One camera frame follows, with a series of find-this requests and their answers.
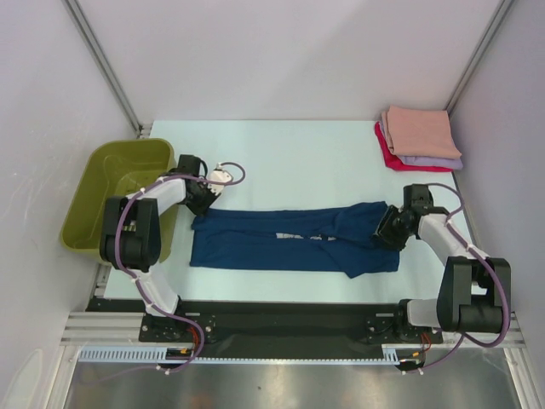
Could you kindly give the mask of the dark blue t shirt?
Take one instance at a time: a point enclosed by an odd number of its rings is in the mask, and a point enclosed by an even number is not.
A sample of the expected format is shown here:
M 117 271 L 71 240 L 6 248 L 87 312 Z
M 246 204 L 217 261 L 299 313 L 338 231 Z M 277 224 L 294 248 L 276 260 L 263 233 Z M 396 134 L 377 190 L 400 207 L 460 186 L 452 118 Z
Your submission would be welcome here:
M 243 211 L 211 209 L 192 223 L 190 264 L 200 268 L 390 273 L 399 252 L 372 235 L 385 202 L 319 210 Z

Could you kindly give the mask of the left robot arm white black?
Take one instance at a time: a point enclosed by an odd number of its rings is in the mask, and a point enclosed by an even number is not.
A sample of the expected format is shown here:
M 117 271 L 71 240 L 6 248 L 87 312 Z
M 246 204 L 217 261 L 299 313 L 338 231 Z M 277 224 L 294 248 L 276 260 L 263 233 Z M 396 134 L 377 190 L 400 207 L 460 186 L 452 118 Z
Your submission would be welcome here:
M 164 247 L 161 216 L 180 205 L 202 216 L 232 182 L 234 178 L 223 164 L 209 170 L 201 158 L 181 155 L 176 167 L 160 174 L 150 185 L 106 199 L 100 257 L 130 277 L 148 314 L 162 315 L 158 329 L 169 340 L 186 335 L 188 320 L 176 312 L 179 296 L 159 261 Z

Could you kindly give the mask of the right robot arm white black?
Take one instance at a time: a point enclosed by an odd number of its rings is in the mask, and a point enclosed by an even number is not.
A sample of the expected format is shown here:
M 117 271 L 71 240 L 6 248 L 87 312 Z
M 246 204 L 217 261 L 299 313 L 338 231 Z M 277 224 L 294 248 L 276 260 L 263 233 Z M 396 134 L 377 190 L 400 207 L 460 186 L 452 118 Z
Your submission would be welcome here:
M 438 295 L 406 299 L 393 320 L 393 333 L 412 342 L 423 328 L 459 333 L 484 348 L 500 345 L 511 320 L 511 267 L 489 256 L 466 239 L 454 222 L 459 207 L 448 211 L 434 204 L 431 187 L 456 190 L 437 182 L 410 184 L 403 189 L 403 205 L 390 205 L 372 239 L 381 247 L 401 251 L 414 237 L 429 246 L 444 267 Z

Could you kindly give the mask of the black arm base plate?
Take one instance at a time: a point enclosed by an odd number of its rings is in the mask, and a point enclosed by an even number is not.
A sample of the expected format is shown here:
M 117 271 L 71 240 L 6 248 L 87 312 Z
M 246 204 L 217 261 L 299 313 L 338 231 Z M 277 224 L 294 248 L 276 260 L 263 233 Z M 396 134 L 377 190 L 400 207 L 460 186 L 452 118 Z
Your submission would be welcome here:
M 403 323 L 391 303 L 180 302 L 184 320 L 145 314 L 144 343 L 189 343 L 204 331 L 204 358 L 357 360 L 378 358 L 384 344 L 441 344 L 440 334 Z

